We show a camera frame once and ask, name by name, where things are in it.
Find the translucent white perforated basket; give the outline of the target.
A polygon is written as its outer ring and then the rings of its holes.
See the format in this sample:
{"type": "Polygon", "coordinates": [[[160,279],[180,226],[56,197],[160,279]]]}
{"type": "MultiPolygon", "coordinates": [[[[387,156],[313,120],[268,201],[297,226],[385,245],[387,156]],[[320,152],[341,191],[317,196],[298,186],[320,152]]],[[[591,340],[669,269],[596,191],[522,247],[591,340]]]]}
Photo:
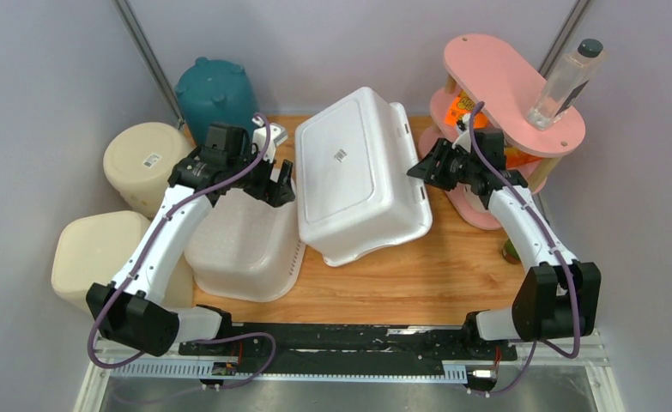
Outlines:
{"type": "Polygon", "coordinates": [[[184,251],[202,291],[253,302],[287,294],[304,254],[296,203],[273,208],[241,189],[219,199],[184,251]]]}

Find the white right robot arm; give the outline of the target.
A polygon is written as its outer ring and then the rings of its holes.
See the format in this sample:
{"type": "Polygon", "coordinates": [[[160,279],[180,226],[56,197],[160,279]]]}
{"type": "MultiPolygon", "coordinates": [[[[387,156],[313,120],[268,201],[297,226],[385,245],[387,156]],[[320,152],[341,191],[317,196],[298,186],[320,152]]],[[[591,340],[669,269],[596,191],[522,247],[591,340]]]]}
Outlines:
{"type": "Polygon", "coordinates": [[[466,185],[504,228],[525,271],[512,302],[502,310],[471,313],[461,336],[473,358],[493,351],[496,341],[546,342],[590,335],[596,322],[601,272],[580,261],[538,213],[523,175],[506,167],[504,134],[495,128],[469,133],[470,148],[445,138],[407,174],[452,190],[466,185]]]}

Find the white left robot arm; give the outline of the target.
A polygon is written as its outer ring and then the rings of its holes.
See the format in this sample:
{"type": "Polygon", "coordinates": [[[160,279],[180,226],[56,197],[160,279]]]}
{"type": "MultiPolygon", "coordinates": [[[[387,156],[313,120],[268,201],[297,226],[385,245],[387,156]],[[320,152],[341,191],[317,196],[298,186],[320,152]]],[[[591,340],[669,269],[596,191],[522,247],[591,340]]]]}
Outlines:
{"type": "Polygon", "coordinates": [[[252,121],[252,133],[227,124],[209,126],[204,143],[173,167],[154,222],[129,260],[107,284],[95,282],[87,291],[85,301],[94,318],[87,351],[97,366],[125,364],[100,360],[94,352],[97,337],[134,349],[135,359],[161,356],[184,342],[200,342],[214,355],[233,347],[227,312],[211,306],[167,309],[163,298],[192,234],[228,191],[240,189],[272,208],[294,201],[294,165],[275,160],[287,132],[261,113],[252,121]]]}

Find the white plastic tub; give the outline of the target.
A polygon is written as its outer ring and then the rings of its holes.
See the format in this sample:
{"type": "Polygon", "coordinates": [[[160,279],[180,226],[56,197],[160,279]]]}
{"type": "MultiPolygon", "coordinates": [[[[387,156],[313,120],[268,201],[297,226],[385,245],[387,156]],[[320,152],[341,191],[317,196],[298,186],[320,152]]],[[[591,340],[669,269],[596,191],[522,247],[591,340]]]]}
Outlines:
{"type": "Polygon", "coordinates": [[[402,104],[361,87],[294,134],[300,239],[331,267],[419,239],[433,224],[402,104]]]}

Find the teal plastic bucket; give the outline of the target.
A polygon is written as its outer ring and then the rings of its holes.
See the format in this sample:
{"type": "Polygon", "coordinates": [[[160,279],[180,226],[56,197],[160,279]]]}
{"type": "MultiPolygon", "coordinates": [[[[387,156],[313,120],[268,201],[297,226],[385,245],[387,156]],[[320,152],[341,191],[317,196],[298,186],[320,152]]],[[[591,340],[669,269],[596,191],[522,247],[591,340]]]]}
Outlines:
{"type": "Polygon", "coordinates": [[[251,119],[259,111],[253,86],[239,64],[199,57],[174,87],[185,123],[200,145],[213,123],[254,131],[251,119]]]}

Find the cream large bucket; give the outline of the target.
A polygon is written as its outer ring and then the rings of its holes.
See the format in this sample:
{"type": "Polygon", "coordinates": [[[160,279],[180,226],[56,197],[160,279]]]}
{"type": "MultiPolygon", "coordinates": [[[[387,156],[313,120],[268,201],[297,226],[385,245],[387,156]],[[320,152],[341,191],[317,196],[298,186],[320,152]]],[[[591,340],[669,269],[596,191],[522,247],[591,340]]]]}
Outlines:
{"type": "Polygon", "coordinates": [[[194,146],[175,127],[160,122],[136,124],[110,142],[103,157],[109,183],[136,212],[157,214],[177,163],[194,146]]]}

